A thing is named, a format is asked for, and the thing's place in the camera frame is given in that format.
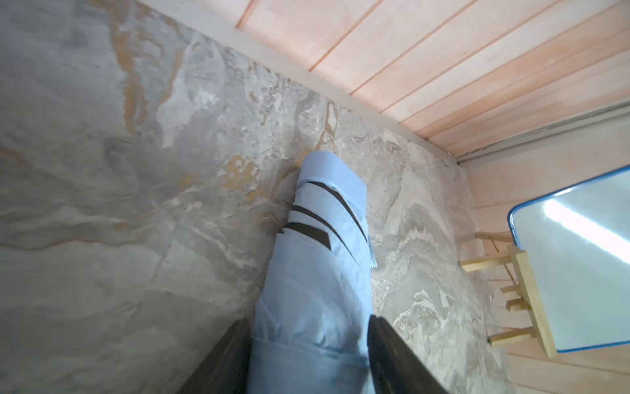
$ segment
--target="wooden wall paneling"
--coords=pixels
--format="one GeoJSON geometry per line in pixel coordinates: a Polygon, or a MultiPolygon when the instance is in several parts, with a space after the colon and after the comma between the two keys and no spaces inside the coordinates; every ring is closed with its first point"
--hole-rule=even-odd
{"type": "Polygon", "coordinates": [[[535,388],[516,385],[517,394],[549,394],[548,391],[540,391],[535,388]]]}
{"type": "Polygon", "coordinates": [[[400,122],[483,77],[618,0],[564,0],[397,102],[383,114],[400,122]]]}
{"type": "Polygon", "coordinates": [[[628,52],[629,51],[624,51],[620,54],[609,57],[604,61],[574,72],[573,74],[561,78],[553,83],[549,83],[542,88],[536,89],[531,93],[527,93],[515,100],[499,105],[498,107],[468,119],[455,127],[451,127],[450,129],[433,136],[431,141],[444,146],[455,146],[458,143],[468,143],[476,137],[476,130],[481,130],[482,128],[483,130],[490,130],[494,127],[500,126],[499,122],[504,121],[508,116],[513,116],[514,112],[519,111],[519,108],[522,108],[524,105],[543,99],[552,93],[557,96],[559,92],[562,92],[562,90],[567,89],[574,84],[579,84],[590,78],[609,72],[611,69],[616,69],[619,66],[622,66],[628,61],[628,52]]]}
{"type": "Polygon", "coordinates": [[[381,0],[254,0],[239,27],[310,69],[381,0]]]}
{"type": "Polygon", "coordinates": [[[469,1],[385,0],[312,71],[351,93],[469,1]]]}
{"type": "Polygon", "coordinates": [[[508,229],[507,212],[530,200],[585,179],[626,166],[630,117],[568,132],[558,144],[466,168],[481,231],[508,229]]]}
{"type": "MultiPolygon", "coordinates": [[[[513,356],[547,360],[536,340],[528,340],[507,347],[513,356]]],[[[560,353],[552,360],[560,364],[576,365],[588,368],[605,369],[607,371],[630,374],[630,345],[620,345],[591,349],[588,351],[560,353]]]]}
{"type": "Polygon", "coordinates": [[[495,322],[502,328],[527,328],[532,326],[532,320],[529,317],[529,311],[510,312],[502,307],[493,306],[490,308],[495,322]]]}
{"type": "Polygon", "coordinates": [[[477,0],[376,74],[353,96],[385,110],[556,0],[477,0]]]}
{"type": "Polygon", "coordinates": [[[603,369],[508,356],[514,383],[558,394],[627,394],[630,375],[603,369]]]}
{"type": "Polygon", "coordinates": [[[464,140],[443,144],[439,138],[441,134],[439,134],[431,141],[440,141],[436,141],[435,144],[454,156],[460,156],[508,137],[627,100],[630,97],[629,55],[629,51],[623,52],[533,92],[539,93],[542,97],[471,127],[466,131],[469,137],[464,140]],[[565,80],[572,79],[573,76],[592,71],[598,65],[620,58],[623,58],[624,64],[616,68],[568,86],[562,86],[565,80]]]}
{"type": "Polygon", "coordinates": [[[256,0],[189,0],[213,12],[230,25],[236,27],[250,2],[256,0]]]}
{"type": "Polygon", "coordinates": [[[630,49],[623,2],[431,104],[402,125],[431,138],[473,116],[630,49]]]}

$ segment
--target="floor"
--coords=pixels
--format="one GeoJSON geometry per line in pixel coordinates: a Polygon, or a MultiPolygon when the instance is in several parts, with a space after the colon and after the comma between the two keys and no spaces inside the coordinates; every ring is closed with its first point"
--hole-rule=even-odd
{"type": "Polygon", "coordinates": [[[451,393],[515,392],[461,168],[132,1],[2,2],[0,57],[0,391],[174,393],[325,149],[368,185],[375,312],[451,393]]]}

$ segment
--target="black trim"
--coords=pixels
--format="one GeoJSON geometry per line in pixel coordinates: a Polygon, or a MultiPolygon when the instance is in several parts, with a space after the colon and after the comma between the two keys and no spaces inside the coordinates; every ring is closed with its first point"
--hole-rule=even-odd
{"type": "Polygon", "coordinates": [[[328,250],[331,250],[330,238],[328,238],[328,233],[322,229],[313,227],[310,224],[290,222],[285,224],[279,232],[284,234],[282,230],[284,230],[285,228],[289,228],[291,230],[297,231],[300,234],[306,235],[307,237],[312,238],[320,244],[324,245],[326,248],[328,248],[328,250]]]}
{"type": "Polygon", "coordinates": [[[323,224],[326,227],[328,227],[337,236],[337,238],[339,238],[339,240],[341,241],[343,246],[346,247],[346,250],[348,251],[350,256],[354,259],[354,261],[357,261],[357,259],[352,255],[352,252],[348,248],[348,245],[346,245],[346,243],[343,241],[343,238],[339,235],[339,233],[337,233],[337,231],[330,225],[329,222],[325,221],[321,216],[317,215],[315,212],[310,211],[309,209],[306,209],[306,208],[301,207],[301,206],[292,206],[291,207],[291,211],[295,211],[295,212],[299,212],[299,213],[303,213],[305,215],[311,216],[313,219],[317,220],[321,224],[323,224]]]}
{"type": "Polygon", "coordinates": [[[310,182],[306,182],[306,183],[312,183],[315,186],[319,186],[322,189],[324,189],[325,191],[329,192],[330,194],[333,195],[333,197],[335,197],[336,199],[339,200],[339,202],[341,202],[341,204],[343,205],[343,207],[346,209],[346,211],[348,211],[348,213],[350,214],[350,216],[352,217],[352,219],[355,221],[355,223],[357,224],[357,227],[359,229],[359,231],[361,231],[361,234],[363,234],[363,238],[365,239],[365,242],[367,241],[367,237],[365,235],[365,233],[363,232],[363,229],[361,228],[361,225],[358,223],[357,218],[354,216],[354,213],[352,213],[352,210],[350,209],[350,207],[348,207],[348,204],[346,204],[345,200],[343,199],[343,197],[341,196],[341,194],[339,194],[339,192],[337,192],[336,190],[329,188],[328,186],[326,186],[325,184],[321,183],[321,182],[314,182],[314,181],[310,181],[310,182]]]}

